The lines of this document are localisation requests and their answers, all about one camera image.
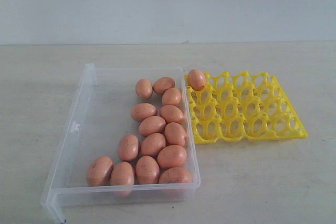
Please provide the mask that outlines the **clear plastic storage box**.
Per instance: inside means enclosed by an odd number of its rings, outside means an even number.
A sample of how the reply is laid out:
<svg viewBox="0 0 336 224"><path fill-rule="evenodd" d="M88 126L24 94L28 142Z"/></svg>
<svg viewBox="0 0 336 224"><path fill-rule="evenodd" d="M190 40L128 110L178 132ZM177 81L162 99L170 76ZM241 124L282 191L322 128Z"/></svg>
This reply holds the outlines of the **clear plastic storage box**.
<svg viewBox="0 0 336 224"><path fill-rule="evenodd" d="M140 102L136 83L146 78L174 79L182 92L180 109L187 132L185 168L192 174L188 184L89 187L86 173L99 156L119 162L119 141L127 134L138 134L138 123L131 109ZM196 157L189 102L183 69L180 67L98 68L85 65L64 132L46 181L41 204L54 223L66 223L64 206L121 204L186 200L194 196L201 178Z"/></svg>

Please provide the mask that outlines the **brown egg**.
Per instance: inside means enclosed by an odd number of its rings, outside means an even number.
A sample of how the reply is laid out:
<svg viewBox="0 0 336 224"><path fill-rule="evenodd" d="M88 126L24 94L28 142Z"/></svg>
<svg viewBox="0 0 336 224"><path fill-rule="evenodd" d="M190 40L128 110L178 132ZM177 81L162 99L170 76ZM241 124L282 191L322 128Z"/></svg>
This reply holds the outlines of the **brown egg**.
<svg viewBox="0 0 336 224"><path fill-rule="evenodd" d="M151 156L142 156L136 163L135 173L139 184L157 184L160 177L160 168Z"/></svg>
<svg viewBox="0 0 336 224"><path fill-rule="evenodd" d="M166 126L166 121L160 116L150 116L144 119L139 125L139 133L142 136L149 136L153 133L161 133Z"/></svg>
<svg viewBox="0 0 336 224"><path fill-rule="evenodd" d="M191 183L193 181L192 174L183 167L173 167L164 171L159 180L159 184L182 184ZM190 194L188 189L164 189L161 194L168 197L187 197Z"/></svg>
<svg viewBox="0 0 336 224"><path fill-rule="evenodd" d="M124 136L118 146L118 155L122 161L131 162L138 156L140 142L136 135L128 134Z"/></svg>
<svg viewBox="0 0 336 224"><path fill-rule="evenodd" d="M183 112L174 105L164 105L160 108L160 116L165 119L166 123L175 122L182 124L185 120Z"/></svg>
<svg viewBox="0 0 336 224"><path fill-rule="evenodd" d="M206 86L206 77L199 69L191 70L187 75L187 82L194 90L199 91Z"/></svg>
<svg viewBox="0 0 336 224"><path fill-rule="evenodd" d="M131 110L131 117L138 122L150 116L157 116L157 108L150 103L139 103Z"/></svg>
<svg viewBox="0 0 336 224"><path fill-rule="evenodd" d="M180 124L168 123L164 129L164 135L170 145L185 146L187 133Z"/></svg>
<svg viewBox="0 0 336 224"><path fill-rule="evenodd" d="M108 156L96 158L88 167L86 181L88 186L105 186L113 170L113 161Z"/></svg>
<svg viewBox="0 0 336 224"><path fill-rule="evenodd" d="M161 169L182 167L187 160L187 152L180 145L169 145L159 152L156 160Z"/></svg>
<svg viewBox="0 0 336 224"><path fill-rule="evenodd" d="M141 99L149 99L153 94L152 83L148 79L140 79L136 83L135 90Z"/></svg>
<svg viewBox="0 0 336 224"><path fill-rule="evenodd" d="M182 94L178 88L169 88L162 96L162 105L178 106L181 99Z"/></svg>
<svg viewBox="0 0 336 224"><path fill-rule="evenodd" d="M120 162L118 163L110 177L110 185L111 186L120 186L126 185L129 186L129 190L117 191L115 194L120 197L126 197L131 193L131 186L135 184L135 173L132 165L128 162Z"/></svg>
<svg viewBox="0 0 336 224"><path fill-rule="evenodd" d="M158 95L163 95L164 92L169 88L175 87L175 81L170 77L159 78L153 86L153 90Z"/></svg>
<svg viewBox="0 0 336 224"><path fill-rule="evenodd" d="M153 133L147 136L141 145L141 155L157 157L159 152L166 147L165 136L161 133Z"/></svg>

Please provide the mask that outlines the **yellow plastic egg tray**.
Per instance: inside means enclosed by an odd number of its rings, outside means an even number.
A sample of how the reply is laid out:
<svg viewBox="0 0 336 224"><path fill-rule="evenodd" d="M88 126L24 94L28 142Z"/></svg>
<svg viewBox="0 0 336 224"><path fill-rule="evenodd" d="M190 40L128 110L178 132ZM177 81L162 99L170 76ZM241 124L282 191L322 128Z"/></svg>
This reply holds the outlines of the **yellow plastic egg tray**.
<svg viewBox="0 0 336 224"><path fill-rule="evenodd" d="M195 144L290 140L308 137L298 114L275 76L205 73L206 87L186 86Z"/></svg>

